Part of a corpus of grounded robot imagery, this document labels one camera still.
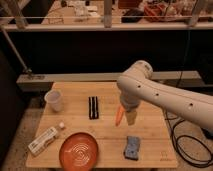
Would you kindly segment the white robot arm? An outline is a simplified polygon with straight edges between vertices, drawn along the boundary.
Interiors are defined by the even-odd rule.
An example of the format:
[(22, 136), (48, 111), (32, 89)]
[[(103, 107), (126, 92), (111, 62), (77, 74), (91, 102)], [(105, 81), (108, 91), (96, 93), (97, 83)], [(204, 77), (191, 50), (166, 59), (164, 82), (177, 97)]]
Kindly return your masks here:
[(120, 102), (126, 111), (144, 100), (213, 132), (213, 96), (157, 83), (151, 80), (152, 73), (148, 62), (138, 60), (118, 77)]

